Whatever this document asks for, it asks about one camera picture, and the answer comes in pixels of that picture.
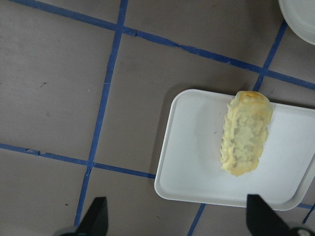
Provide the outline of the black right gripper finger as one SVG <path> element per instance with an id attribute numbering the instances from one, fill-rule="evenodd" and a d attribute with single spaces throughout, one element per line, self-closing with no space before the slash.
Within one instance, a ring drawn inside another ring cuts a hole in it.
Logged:
<path id="1" fill-rule="evenodd" d="M 246 226 L 252 236 L 313 236 L 315 232 L 305 226 L 307 219 L 299 225 L 290 225 L 260 195 L 247 195 Z"/>

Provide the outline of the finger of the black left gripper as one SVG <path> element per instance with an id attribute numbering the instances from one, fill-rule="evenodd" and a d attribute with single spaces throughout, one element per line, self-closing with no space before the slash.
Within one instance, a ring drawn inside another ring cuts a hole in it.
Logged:
<path id="1" fill-rule="evenodd" d="M 94 198 L 77 227 L 61 229 L 54 236 L 106 236 L 108 233 L 108 206 L 106 197 Z"/>

